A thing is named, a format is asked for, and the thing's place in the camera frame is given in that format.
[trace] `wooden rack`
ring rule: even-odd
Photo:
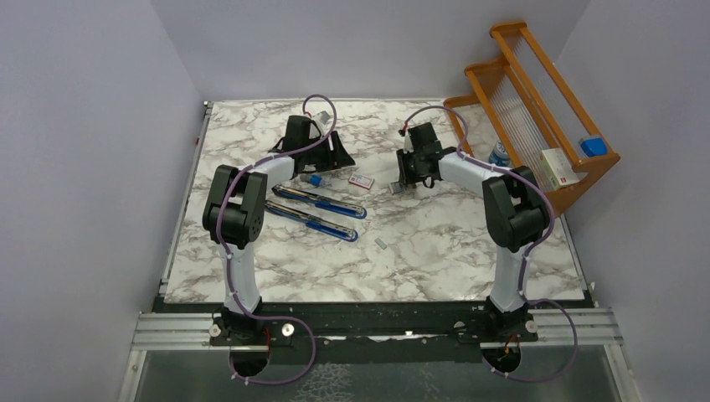
[[[550,58],[522,21],[501,23],[491,36],[502,55],[464,70],[473,93],[449,98],[444,105],[456,108],[481,104],[512,165],[529,166],[557,214],[564,213],[592,184],[620,160],[579,100],[565,83]],[[449,113],[456,135],[464,136],[459,122]],[[577,145],[585,136],[600,136],[608,152],[587,157]],[[539,160],[543,149],[561,148],[579,183],[553,190]],[[473,152],[468,143],[465,150]]]

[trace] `white marble surface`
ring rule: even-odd
[[[440,101],[337,101],[337,130],[357,166],[323,173],[330,183],[304,188],[361,204],[364,220],[349,219],[302,203],[270,198],[279,204],[355,228],[360,239],[340,241],[303,224],[265,216],[255,245],[256,281],[269,302],[402,302],[483,300],[494,276],[496,247],[486,232],[482,199],[454,184],[437,182],[434,189],[393,196],[388,183],[398,178],[395,150],[402,121],[421,106]],[[327,109],[309,103],[312,113]],[[202,212],[215,168],[242,166],[263,157],[283,136],[286,119],[300,114],[300,100],[217,102],[197,167],[179,243],[167,286],[166,302],[222,302],[224,283],[218,245],[202,228]],[[496,140],[491,123],[479,107],[461,108],[471,125],[471,146],[486,158]],[[432,121],[445,147],[455,145],[448,117],[426,111],[415,124]],[[375,179],[371,190],[347,184],[352,172]],[[388,247],[375,244],[380,238]],[[562,225],[532,254],[527,293],[531,298],[580,299]]]

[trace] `red and white box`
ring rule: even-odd
[[[367,176],[363,176],[362,174],[357,174],[353,173],[350,175],[350,178],[347,180],[348,183],[350,184],[355,184],[358,187],[366,188],[369,190],[370,188],[373,187],[373,183],[375,183],[374,178],[369,178]]]

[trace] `cardboard box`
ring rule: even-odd
[[[540,161],[555,190],[579,183],[577,173],[572,170],[572,165],[560,148],[543,149]]]

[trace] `white wall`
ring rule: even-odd
[[[557,66],[621,161],[568,213],[647,401],[710,394],[709,2],[592,0]]]
[[[556,59],[589,0],[152,0],[210,100],[448,97],[498,54],[494,23],[525,19]]]
[[[148,0],[0,9],[0,399],[115,400],[201,98]]]

